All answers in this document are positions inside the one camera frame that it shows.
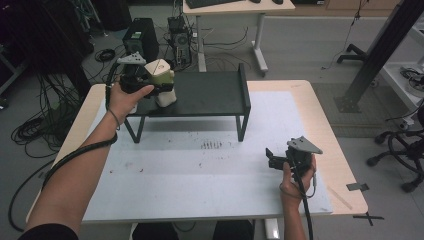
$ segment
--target chair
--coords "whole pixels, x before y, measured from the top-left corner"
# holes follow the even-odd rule
[[[418,120],[422,127],[424,127],[424,106],[420,107],[417,112]],[[383,152],[375,157],[371,157],[367,160],[367,165],[370,167],[374,167],[377,163],[385,156],[393,156],[399,163],[408,168],[409,170],[418,174],[417,178],[414,181],[409,183],[402,184],[401,188],[404,192],[413,192],[415,188],[418,187],[420,183],[424,180],[424,171],[421,165],[420,160],[423,159],[424,153],[424,129],[420,131],[398,131],[384,132],[377,137],[375,137],[374,142],[377,144],[382,144],[386,138],[388,138],[387,143],[389,146],[389,151]],[[406,139],[410,137],[418,137],[419,140],[416,140],[413,143],[408,144],[402,137],[406,136]],[[397,140],[400,144],[403,145],[403,150],[395,150],[393,147],[393,140]],[[415,167],[413,167],[407,161],[413,161]]]

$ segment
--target sleeve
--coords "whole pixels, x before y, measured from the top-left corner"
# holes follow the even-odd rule
[[[18,240],[78,240],[77,234],[61,224],[43,224],[26,231]]]

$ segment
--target hand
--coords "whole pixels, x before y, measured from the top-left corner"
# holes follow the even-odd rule
[[[284,176],[283,182],[280,184],[280,198],[285,209],[298,209],[302,195],[299,190],[299,184],[292,182],[292,173],[290,171],[290,165],[285,162],[283,166]],[[315,155],[312,154],[312,162],[309,170],[303,175],[302,182],[305,187],[305,192],[308,191],[311,185],[311,178],[314,176],[316,171],[316,160]]]
[[[119,124],[125,121],[125,117],[130,113],[137,102],[149,94],[153,88],[153,85],[148,85],[135,93],[128,94],[122,91],[119,82],[113,84],[110,94],[109,110],[116,115]]]

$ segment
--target desk leg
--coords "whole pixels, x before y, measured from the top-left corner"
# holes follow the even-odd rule
[[[265,219],[266,239],[280,239],[278,222],[276,218]]]
[[[127,119],[125,119],[124,124],[128,129],[128,132],[131,135],[131,138],[133,139],[134,143],[139,143],[140,139],[141,139],[141,132],[143,131],[143,127],[144,127],[144,119],[145,117],[141,117],[140,118],[140,124],[138,125],[138,130],[137,130],[137,136],[134,134],[134,130],[132,129],[130,123],[128,122]]]
[[[268,72],[268,66],[266,65],[264,56],[261,51],[261,40],[262,40],[262,30],[265,22],[265,13],[259,14],[258,17],[258,30],[256,30],[256,39],[252,42],[253,51],[255,53],[256,59],[258,60],[259,67],[265,77],[266,72]]]
[[[206,59],[205,51],[203,49],[203,38],[201,33],[201,16],[196,16],[197,25],[197,64],[199,65],[199,72],[206,72]]]

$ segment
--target table leg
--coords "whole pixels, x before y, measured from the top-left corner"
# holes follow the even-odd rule
[[[265,219],[266,239],[280,239],[278,222],[276,218]]]
[[[255,53],[256,59],[258,60],[259,67],[265,76],[265,73],[268,72],[268,66],[266,65],[264,56],[261,51],[261,40],[262,40],[262,30],[264,27],[265,13],[261,13],[258,16],[258,29],[256,30],[256,39],[252,41],[253,51]]]
[[[199,72],[206,72],[206,59],[203,49],[203,38],[201,33],[201,16],[196,16],[197,25],[197,64],[199,65]]]

